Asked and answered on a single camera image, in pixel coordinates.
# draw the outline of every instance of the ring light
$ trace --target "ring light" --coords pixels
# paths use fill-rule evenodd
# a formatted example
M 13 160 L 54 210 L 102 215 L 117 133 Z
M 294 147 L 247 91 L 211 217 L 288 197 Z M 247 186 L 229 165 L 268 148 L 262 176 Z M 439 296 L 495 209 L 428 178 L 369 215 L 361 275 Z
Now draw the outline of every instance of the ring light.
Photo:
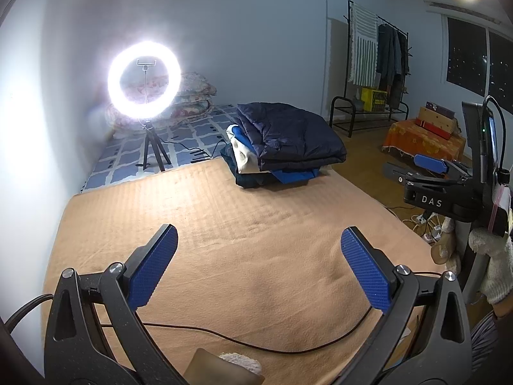
M 120 79 L 127 66 L 137 58 L 152 56 L 159 58 L 166 67 L 169 84 L 158 99 L 146 104 L 137 104 L 127 99 L 121 89 Z M 142 42 L 131 46 L 116 56 L 109 71 L 107 81 L 112 104 L 122 114 L 132 118 L 151 118 L 161 113 L 173 101 L 180 85 L 180 66 L 173 53 L 159 43 Z

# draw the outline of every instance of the clothing rack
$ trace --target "clothing rack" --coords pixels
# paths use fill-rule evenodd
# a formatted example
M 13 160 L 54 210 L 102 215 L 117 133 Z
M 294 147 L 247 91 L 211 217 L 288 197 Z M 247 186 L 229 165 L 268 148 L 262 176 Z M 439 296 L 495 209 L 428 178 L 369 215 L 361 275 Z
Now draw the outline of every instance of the clothing rack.
M 403 93 L 401 93 L 401 101 L 399 102 L 399 105 L 402 104 L 402 105 L 406 106 L 406 110 L 402 110 L 400 108 L 393 109 L 392 107 L 389 106 L 389 107 L 385 108 L 385 110 L 388 110 L 388 118 L 381 118 L 381 119 L 375 119 L 375 120 L 364 119 L 364 120 L 356 121 L 357 115 L 361 115 L 361 114 L 365 114 L 365 115 L 381 114 L 381 115 L 383 115 L 383 114 L 386 114 L 386 112 L 357 111 L 355 103 L 352 100 L 347 98 L 347 83 L 348 83 L 347 79 L 349 76 L 349 56 L 351 54 L 351 10 L 352 10 L 351 5 L 354 3 L 355 2 L 352 0 L 347 0 L 347 17 L 344 16 L 344 18 L 347 20 L 347 60 L 346 60 L 346 80 L 345 80 L 346 82 L 344 85 L 344 96 L 343 97 L 341 97 L 341 96 L 334 97 L 334 99 L 332 101 L 332 108 L 331 108 L 330 114 L 329 114 L 329 126 L 333 127 L 335 125 L 339 129 L 346 131 L 348 137 L 351 137 L 352 132 L 355 130 L 368 130 L 368 129 L 378 129 L 381 127 L 389 127 L 391 125 L 391 122 L 397 121 L 396 119 L 392 118 L 392 114 L 406 114 L 405 119 L 408 119 L 408 115 L 409 115 L 409 111 L 410 111 L 408 105 L 405 102 L 403 102 Z M 409 48 L 409 46 L 408 46 L 409 33 L 403 32 L 400 28 L 394 26 L 392 23 L 388 22 L 381 16 L 376 15 L 376 17 L 379 18 L 382 22 L 384 22 L 384 23 L 388 24 L 389 26 L 391 26 L 392 28 L 394 28 L 397 32 L 402 33 L 406 37 L 406 47 Z M 404 74 L 402 87 L 404 87 L 405 82 L 406 82 L 406 74 Z M 346 106 L 346 107 L 335 106 L 335 102 L 337 100 L 343 100 L 343 101 L 349 102 L 351 105 Z M 350 113 L 351 119 L 349 121 L 333 124 L 333 114 L 334 114 L 335 110 L 340 110 L 345 113 Z

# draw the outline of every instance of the screw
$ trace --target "screw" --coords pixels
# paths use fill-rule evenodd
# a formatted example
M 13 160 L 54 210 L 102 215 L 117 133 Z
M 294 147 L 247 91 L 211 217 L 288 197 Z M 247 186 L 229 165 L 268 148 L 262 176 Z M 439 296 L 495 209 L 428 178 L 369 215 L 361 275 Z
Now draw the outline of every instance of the screw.
M 456 274 L 449 270 L 447 272 L 445 272 L 444 276 L 447 281 L 455 281 L 456 280 Z
M 63 270 L 63 278 L 70 278 L 75 271 L 72 268 Z
M 401 275 L 409 275 L 411 274 L 411 270 L 408 266 L 406 265 L 397 265 L 396 266 L 396 271 L 398 274 L 401 274 Z
M 122 267 L 123 267 L 123 265 L 119 262 L 113 263 L 112 265 L 109 266 L 109 272 L 111 274 L 113 274 L 114 272 L 119 272 Z

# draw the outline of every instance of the striped towel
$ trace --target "striped towel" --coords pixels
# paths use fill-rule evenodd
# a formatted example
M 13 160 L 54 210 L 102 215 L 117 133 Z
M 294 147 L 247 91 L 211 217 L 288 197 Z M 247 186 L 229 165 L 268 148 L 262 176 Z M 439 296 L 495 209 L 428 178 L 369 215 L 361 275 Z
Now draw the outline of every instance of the striped towel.
M 378 64 L 378 18 L 356 3 L 351 13 L 351 39 L 349 82 L 373 87 Z

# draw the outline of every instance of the blue and white mat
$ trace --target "blue and white mat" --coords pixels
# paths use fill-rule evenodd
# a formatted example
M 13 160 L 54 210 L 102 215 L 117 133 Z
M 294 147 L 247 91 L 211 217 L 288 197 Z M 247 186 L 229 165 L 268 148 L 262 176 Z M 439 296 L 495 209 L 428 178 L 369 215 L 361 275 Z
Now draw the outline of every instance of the blue and white mat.
M 214 147 L 219 140 L 229 142 L 226 129 L 236 115 L 237 109 L 232 105 L 214 107 L 209 116 L 198 122 L 160 129 L 157 134 L 164 141 L 180 142 L 189 149 L 199 147 L 207 151 L 209 155 L 217 157 L 220 155 L 219 152 L 224 143 L 219 143 L 215 152 Z M 151 146 L 148 151 L 150 166 L 144 171 L 142 167 L 136 166 L 143 162 L 144 139 L 145 134 L 138 133 L 125 139 L 110 140 L 81 191 L 84 193 L 99 187 L 137 180 L 160 172 Z M 198 160 L 194 152 L 191 154 L 181 145 L 164 143 L 163 146 L 171 159 L 171 165 L 166 164 L 164 160 L 166 169 L 178 168 Z

